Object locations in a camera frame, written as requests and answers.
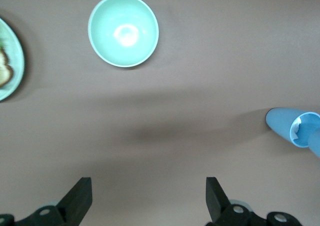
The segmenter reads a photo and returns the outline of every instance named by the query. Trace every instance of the food on plate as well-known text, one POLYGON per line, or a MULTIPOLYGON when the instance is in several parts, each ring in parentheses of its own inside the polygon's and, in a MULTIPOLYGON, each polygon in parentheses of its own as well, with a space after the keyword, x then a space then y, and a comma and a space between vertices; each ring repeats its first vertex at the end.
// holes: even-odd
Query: food on plate
POLYGON ((14 75, 14 70, 8 63, 8 56, 0 43, 0 87, 7 84, 14 75))

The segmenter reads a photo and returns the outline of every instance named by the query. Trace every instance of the green plate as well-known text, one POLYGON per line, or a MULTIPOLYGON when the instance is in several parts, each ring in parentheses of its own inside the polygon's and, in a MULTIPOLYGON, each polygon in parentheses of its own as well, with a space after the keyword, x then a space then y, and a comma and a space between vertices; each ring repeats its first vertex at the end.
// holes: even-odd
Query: green plate
POLYGON ((19 86, 25 71, 25 57, 21 44, 12 29, 0 18, 0 39, 13 69, 11 80, 0 87, 0 101, 10 96, 19 86))

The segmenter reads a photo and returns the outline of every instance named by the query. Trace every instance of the screw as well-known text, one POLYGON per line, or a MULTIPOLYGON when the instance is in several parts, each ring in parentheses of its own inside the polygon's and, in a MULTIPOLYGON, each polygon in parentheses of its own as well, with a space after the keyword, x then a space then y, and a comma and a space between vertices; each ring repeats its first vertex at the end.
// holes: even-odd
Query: screw
POLYGON ((284 215, 280 214, 280 213, 276 214, 276 215, 274 216, 274 218, 275 218, 277 221, 281 222, 281 223, 287 222, 286 217, 285 217, 284 215))
POLYGON ((44 216, 44 215, 47 215, 49 212, 50 212, 50 209, 44 209, 44 210, 42 210, 39 214, 40 214, 41 216, 44 216))
POLYGON ((240 206, 234 206, 233 211, 235 211, 238 214, 242 214, 244 212, 244 209, 240 206))

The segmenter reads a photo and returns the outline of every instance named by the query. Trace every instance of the mint green bowl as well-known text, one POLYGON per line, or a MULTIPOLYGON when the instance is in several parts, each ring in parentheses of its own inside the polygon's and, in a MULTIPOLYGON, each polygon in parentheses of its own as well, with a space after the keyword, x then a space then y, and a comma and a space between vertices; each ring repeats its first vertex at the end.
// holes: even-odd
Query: mint green bowl
POLYGON ((159 26, 155 14, 142 0, 102 0, 90 15, 88 36, 100 58, 126 68, 152 55, 159 26))

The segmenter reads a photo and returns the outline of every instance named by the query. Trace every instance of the blue cup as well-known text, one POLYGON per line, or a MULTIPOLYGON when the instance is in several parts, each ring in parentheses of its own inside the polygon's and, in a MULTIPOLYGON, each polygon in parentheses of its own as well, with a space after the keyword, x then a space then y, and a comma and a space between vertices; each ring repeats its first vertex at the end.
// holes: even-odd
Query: blue cup
POLYGON ((299 148, 307 148, 312 133, 320 129, 319 114, 295 108, 273 108, 265 120, 274 132, 299 148))
POLYGON ((310 135, 308 144, 309 149, 320 158, 320 129, 310 135))

